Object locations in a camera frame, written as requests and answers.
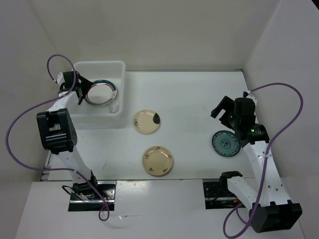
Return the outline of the white plate red green rim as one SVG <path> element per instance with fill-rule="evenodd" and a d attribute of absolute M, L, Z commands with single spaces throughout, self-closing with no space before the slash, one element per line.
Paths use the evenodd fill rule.
<path fill-rule="evenodd" d="M 109 80 L 96 80 L 92 83 L 85 101 L 93 106 L 105 106 L 114 101 L 118 94 L 118 87 Z"/>

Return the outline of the clear glass cup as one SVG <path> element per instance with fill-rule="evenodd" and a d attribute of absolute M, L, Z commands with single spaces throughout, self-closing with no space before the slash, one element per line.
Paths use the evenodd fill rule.
<path fill-rule="evenodd" d="M 110 105 L 110 113 L 116 114 L 120 109 L 120 103 L 113 103 Z"/>

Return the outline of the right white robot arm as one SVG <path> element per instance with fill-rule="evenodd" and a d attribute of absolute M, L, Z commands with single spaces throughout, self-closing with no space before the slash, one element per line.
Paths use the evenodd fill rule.
<path fill-rule="evenodd" d="M 219 119 L 229 131 L 221 130 L 212 137 L 211 144 L 219 154 L 232 157 L 243 149 L 249 158 L 257 182 L 255 191 L 238 171 L 223 172 L 219 178 L 219 192 L 235 195 L 249 212 L 245 228 L 256 233 L 289 230 L 302 215 L 299 203 L 294 203 L 285 190 L 271 154 L 273 140 L 266 128 L 256 122 L 257 99 L 247 95 L 235 100 L 225 96 L 211 117 Z"/>

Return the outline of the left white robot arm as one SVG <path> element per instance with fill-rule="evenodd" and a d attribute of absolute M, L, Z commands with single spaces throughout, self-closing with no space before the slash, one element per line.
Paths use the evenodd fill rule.
<path fill-rule="evenodd" d="M 36 116 L 42 146 L 68 168 L 76 198 L 97 199 L 100 187 L 76 148 L 78 137 L 70 116 L 70 112 L 81 105 L 93 84 L 77 71 L 59 73 L 56 83 L 60 86 L 59 99 L 50 109 Z"/>

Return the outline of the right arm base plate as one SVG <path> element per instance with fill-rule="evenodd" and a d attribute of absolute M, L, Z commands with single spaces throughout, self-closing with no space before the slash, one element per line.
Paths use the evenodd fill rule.
<path fill-rule="evenodd" d="M 221 188 L 219 180 L 203 180 L 202 184 L 207 210 L 232 209 L 240 203 L 234 194 Z"/>

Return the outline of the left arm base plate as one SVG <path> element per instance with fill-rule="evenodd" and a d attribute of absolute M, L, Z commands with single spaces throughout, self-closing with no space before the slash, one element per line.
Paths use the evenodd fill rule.
<path fill-rule="evenodd" d="M 100 181 L 97 190 L 108 203 L 110 211 L 115 207 L 116 182 Z M 92 189 L 85 194 L 74 191 L 74 186 L 63 185 L 62 189 L 70 196 L 69 212 L 98 212 L 104 205 L 100 197 Z"/>

